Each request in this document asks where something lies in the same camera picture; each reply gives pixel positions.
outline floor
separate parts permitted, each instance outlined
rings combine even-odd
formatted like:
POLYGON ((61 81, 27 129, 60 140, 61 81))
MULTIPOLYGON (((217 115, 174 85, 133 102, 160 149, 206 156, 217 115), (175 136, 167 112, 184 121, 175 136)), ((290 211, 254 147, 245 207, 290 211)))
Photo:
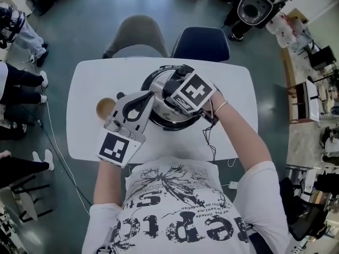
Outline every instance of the floor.
MULTIPOLYGON (((221 27, 229 10, 228 4, 218 0, 60 0, 45 15, 38 19, 34 16, 30 18, 31 25, 37 27, 37 33, 49 42, 50 53, 42 69, 49 77, 46 94, 54 133, 78 187, 90 202, 97 164, 74 160, 67 149, 66 106, 76 65, 83 60, 100 59, 119 24, 131 15, 147 14, 153 17, 159 23, 170 52, 185 27, 221 27)), ((225 33, 229 33, 229 28, 225 28, 225 33)), ((244 42, 230 42, 229 45, 231 58, 227 62, 244 66, 251 73, 257 100, 259 134, 271 152, 279 175, 283 176, 288 150, 289 110, 280 47, 275 37, 265 29, 252 29, 245 35, 244 42)), ((132 51, 117 54, 122 57, 132 55, 132 51)), ((13 46, 9 59, 12 65, 16 66, 27 59, 26 51, 13 46)), ((28 64, 17 67, 33 71, 28 64)), ((40 118, 51 136, 47 107, 39 105, 27 108, 40 118)), ((27 117, 22 108, 18 107, 15 111, 21 112, 22 117, 27 117)), ((43 158, 44 149, 51 147, 37 125, 29 127, 24 139, 0 142, 0 146, 1 150, 11 150, 13 155, 27 159, 32 159, 33 150, 43 158)), ((41 217, 38 222, 20 224, 15 216, 17 209, 11 202, 10 193, 2 193, 2 199, 11 208, 11 216, 18 224, 18 234, 29 253, 80 253, 88 215, 56 159, 56 153, 53 154, 55 171, 39 174, 36 184, 51 182, 51 189, 41 193, 45 199, 38 209, 52 208, 54 212, 41 217)), ((226 161, 219 161, 217 165, 222 184, 227 184, 230 180, 238 181, 243 174, 238 161, 232 168, 227 167, 226 161)), ((234 198, 234 190, 224 187, 224 191, 231 199, 234 198)))

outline bracelet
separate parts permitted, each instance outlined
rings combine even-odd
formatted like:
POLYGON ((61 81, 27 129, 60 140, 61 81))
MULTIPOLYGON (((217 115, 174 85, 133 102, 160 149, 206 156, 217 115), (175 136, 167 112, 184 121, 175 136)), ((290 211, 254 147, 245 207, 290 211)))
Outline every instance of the bracelet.
POLYGON ((216 113, 219 111, 220 108, 222 108, 224 105, 228 104, 228 101, 224 101, 218 108, 217 110, 214 112, 214 116, 216 115, 216 113))

